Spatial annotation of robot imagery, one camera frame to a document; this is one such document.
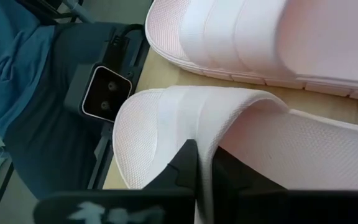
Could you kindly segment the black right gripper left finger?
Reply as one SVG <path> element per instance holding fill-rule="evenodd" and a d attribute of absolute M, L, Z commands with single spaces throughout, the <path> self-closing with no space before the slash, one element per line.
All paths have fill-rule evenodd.
<path fill-rule="evenodd" d="M 182 145 L 164 170 L 145 189 L 186 189 L 194 192 L 198 176 L 198 146 L 194 139 Z"/>

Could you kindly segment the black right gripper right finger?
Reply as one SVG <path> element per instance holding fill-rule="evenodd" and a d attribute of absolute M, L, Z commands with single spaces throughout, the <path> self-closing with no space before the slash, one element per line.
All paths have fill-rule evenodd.
<path fill-rule="evenodd" d="M 285 188 L 219 147 L 213 157 L 214 222 L 285 223 Z"/>

